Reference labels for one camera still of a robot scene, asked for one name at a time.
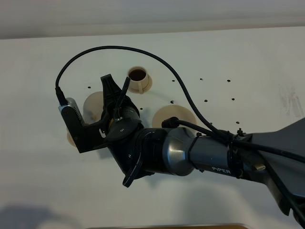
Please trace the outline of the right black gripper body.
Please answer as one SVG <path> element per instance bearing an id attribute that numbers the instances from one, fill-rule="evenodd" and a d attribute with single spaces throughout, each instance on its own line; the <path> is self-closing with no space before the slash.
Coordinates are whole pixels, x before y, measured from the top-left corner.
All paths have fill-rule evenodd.
<path id="1" fill-rule="evenodd" d="M 140 113 L 128 96 L 119 103 L 119 96 L 103 97 L 101 120 L 106 121 L 106 143 L 125 176 L 134 169 L 139 159 L 136 138 L 144 129 Z"/>

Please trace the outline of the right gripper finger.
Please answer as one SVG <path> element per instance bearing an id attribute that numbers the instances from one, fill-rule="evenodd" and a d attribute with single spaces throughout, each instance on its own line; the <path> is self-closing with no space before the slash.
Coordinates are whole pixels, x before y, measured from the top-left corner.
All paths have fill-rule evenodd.
<path id="1" fill-rule="evenodd" d="M 103 86 L 103 110 L 107 112 L 114 112 L 122 90 L 116 84 L 111 74 L 102 76 L 101 82 Z"/>

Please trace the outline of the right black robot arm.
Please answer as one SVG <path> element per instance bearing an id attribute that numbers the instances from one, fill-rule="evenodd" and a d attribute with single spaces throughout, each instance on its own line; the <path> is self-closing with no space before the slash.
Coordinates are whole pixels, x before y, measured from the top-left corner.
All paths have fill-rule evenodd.
<path id="1" fill-rule="evenodd" d="M 120 88 L 111 75 L 101 78 L 106 123 L 105 142 L 129 187 L 136 179 L 155 173 L 186 176 L 209 171 L 268 187 L 280 210 L 305 224 L 305 121 L 279 131 L 236 134 L 206 128 L 177 117 L 160 128 L 144 128 L 126 95 L 130 79 Z"/>

